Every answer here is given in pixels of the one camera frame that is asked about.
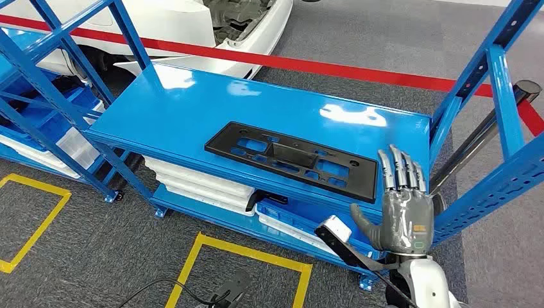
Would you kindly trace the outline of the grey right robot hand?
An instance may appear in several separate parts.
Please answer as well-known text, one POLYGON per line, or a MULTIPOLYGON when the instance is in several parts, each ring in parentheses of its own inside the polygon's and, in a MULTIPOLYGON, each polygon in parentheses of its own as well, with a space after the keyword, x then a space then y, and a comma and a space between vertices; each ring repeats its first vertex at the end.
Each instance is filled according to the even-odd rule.
POLYGON ((391 144, 393 162, 378 150, 385 191, 382 222, 372 223, 358 204, 350 205, 350 215, 358 229, 376 250, 400 255, 426 255, 434 236, 434 205, 419 163, 391 144))

